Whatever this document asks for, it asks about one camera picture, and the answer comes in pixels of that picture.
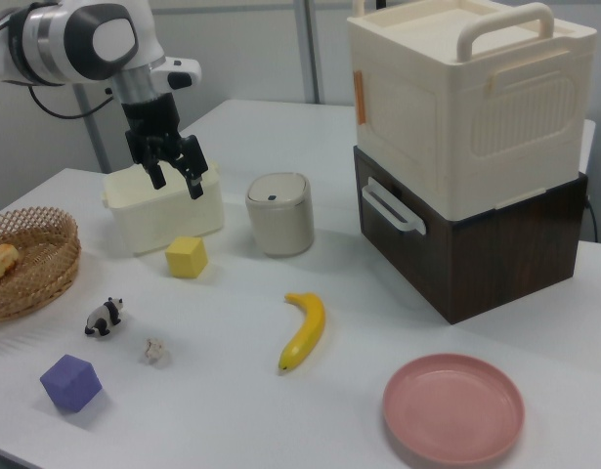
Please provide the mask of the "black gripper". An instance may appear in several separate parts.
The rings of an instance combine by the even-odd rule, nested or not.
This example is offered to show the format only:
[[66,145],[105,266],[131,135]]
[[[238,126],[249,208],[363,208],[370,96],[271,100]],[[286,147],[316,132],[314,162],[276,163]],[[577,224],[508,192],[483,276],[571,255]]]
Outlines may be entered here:
[[171,94],[144,103],[123,104],[129,129],[126,139],[135,163],[144,166],[155,190],[166,181],[159,160],[170,162],[186,180],[191,199],[203,195],[202,175],[207,162],[196,136],[182,137],[180,117]]

